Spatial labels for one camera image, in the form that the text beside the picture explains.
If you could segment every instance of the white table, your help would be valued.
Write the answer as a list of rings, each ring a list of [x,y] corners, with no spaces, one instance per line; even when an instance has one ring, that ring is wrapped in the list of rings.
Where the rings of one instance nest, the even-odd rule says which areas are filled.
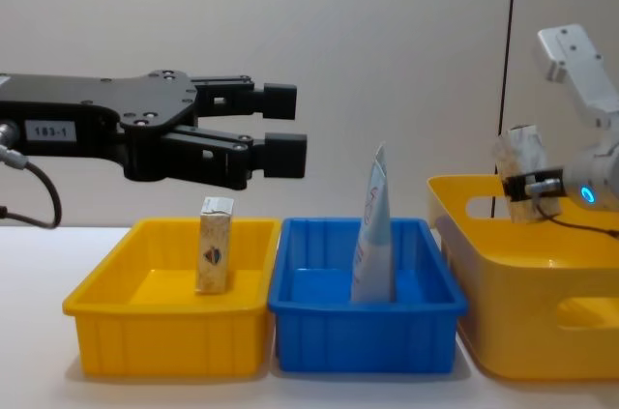
[[[521,384],[483,376],[462,350],[448,376],[289,375],[250,381],[91,381],[61,303],[124,228],[0,228],[0,407],[619,407],[619,383]]]

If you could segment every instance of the cable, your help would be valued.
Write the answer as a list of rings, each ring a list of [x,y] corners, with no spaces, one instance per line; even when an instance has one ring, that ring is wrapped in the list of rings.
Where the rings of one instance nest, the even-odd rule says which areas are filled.
[[[589,232],[604,233],[605,235],[608,235],[612,238],[619,238],[619,230],[611,230],[600,227],[592,227],[591,225],[580,225],[577,223],[564,222],[562,220],[555,219],[554,216],[549,216],[548,214],[546,214],[539,204],[536,204],[536,209],[542,215],[544,220],[556,223],[557,225],[561,225],[562,227],[575,228],[577,230],[587,230]]]
[[[43,185],[47,191],[49,191],[49,196],[51,197],[51,202],[54,207],[54,220],[52,222],[44,222],[42,220],[29,218],[27,216],[23,216],[21,214],[15,214],[8,211],[6,206],[0,206],[0,219],[13,219],[18,220],[20,222],[28,223],[30,225],[35,225],[40,228],[56,228],[60,224],[60,220],[62,219],[62,204],[60,203],[60,195],[58,194],[58,190],[51,182],[51,179],[45,174],[38,166],[28,161],[25,166],[25,169],[28,169],[35,176],[41,180]]]

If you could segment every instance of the large yellow storage box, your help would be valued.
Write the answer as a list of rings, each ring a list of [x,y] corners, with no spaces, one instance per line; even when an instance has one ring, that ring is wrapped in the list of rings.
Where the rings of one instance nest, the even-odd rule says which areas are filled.
[[[243,376],[267,339],[280,222],[234,219],[228,289],[196,295],[199,219],[147,219],[65,300],[88,375]]]
[[[512,379],[619,378],[619,241],[508,219],[472,219],[478,197],[503,196],[498,177],[428,182],[430,222],[469,301],[458,328],[473,358]],[[619,215],[562,198],[560,220],[619,228]]]

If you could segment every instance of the white robotic arm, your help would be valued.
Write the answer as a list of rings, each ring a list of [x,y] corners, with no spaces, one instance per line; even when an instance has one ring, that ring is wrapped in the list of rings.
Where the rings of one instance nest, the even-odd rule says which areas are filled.
[[[546,79],[569,85],[583,122],[604,131],[600,143],[564,166],[562,190],[580,207],[619,211],[619,95],[603,57],[577,24],[541,30],[538,42]]]

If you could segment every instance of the blue bin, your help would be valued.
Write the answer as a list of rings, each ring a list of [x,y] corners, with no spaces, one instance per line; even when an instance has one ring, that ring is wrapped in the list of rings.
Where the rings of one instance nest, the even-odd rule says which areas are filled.
[[[269,292],[284,371],[446,373],[467,304],[427,224],[393,219],[394,303],[350,303],[359,219],[287,219]]]

